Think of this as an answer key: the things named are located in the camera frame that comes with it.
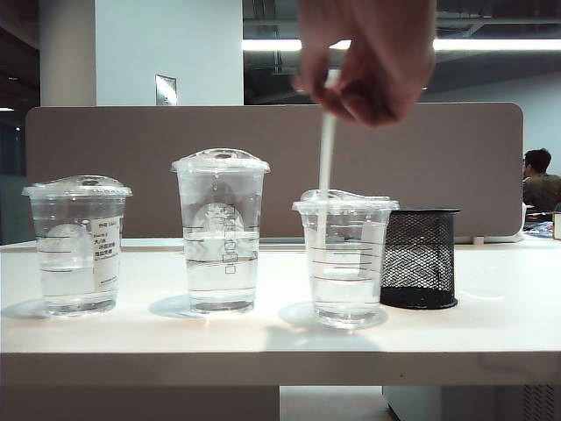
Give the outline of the bare human hand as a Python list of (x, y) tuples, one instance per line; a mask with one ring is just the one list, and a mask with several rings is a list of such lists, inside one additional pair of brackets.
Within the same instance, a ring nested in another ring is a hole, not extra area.
[(350, 123), (402, 121), (435, 68), (434, 1), (300, 1), (295, 89)]

